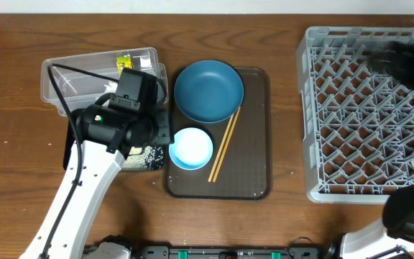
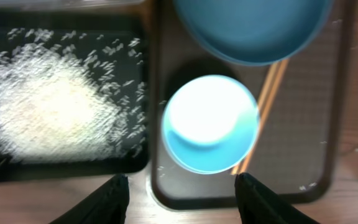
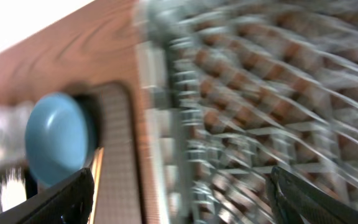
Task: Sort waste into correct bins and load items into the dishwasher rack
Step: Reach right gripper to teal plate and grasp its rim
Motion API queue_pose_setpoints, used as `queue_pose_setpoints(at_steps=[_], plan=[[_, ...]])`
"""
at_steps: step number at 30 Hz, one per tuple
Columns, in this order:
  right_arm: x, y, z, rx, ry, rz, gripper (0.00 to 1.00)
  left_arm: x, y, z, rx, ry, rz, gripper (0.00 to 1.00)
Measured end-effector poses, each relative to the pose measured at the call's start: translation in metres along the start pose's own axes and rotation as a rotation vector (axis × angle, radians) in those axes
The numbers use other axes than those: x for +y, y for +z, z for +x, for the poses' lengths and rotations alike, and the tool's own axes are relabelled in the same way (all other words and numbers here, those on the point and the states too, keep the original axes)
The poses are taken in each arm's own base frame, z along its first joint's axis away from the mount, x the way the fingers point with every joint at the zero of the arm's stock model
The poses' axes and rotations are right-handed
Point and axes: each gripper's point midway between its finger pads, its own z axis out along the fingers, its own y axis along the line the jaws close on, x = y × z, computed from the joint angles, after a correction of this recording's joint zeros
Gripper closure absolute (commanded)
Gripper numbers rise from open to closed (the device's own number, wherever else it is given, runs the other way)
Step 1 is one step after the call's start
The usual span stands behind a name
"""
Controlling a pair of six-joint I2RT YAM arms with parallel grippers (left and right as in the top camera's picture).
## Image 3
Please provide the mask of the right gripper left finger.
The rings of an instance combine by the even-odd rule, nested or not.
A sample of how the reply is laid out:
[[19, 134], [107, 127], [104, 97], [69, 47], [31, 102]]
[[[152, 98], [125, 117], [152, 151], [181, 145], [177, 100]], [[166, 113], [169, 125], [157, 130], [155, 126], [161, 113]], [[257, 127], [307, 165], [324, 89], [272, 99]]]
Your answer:
[[0, 213], [0, 224], [87, 224], [94, 195], [91, 169], [85, 167], [25, 202]]

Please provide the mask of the light blue bowl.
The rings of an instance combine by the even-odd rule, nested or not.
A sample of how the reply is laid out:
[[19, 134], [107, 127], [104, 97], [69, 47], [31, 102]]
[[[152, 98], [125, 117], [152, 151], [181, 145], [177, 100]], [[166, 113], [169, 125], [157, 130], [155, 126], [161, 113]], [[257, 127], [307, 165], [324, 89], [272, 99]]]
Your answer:
[[30, 173], [44, 187], [89, 166], [97, 148], [90, 112], [62, 92], [46, 95], [35, 104], [24, 139]]

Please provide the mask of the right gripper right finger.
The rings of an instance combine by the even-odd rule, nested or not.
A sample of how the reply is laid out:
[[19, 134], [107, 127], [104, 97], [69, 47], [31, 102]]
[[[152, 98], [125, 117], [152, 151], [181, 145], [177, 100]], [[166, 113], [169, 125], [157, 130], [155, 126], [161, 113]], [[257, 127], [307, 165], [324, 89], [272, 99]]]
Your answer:
[[267, 197], [278, 224], [358, 224], [358, 211], [333, 199], [281, 167], [266, 178]]

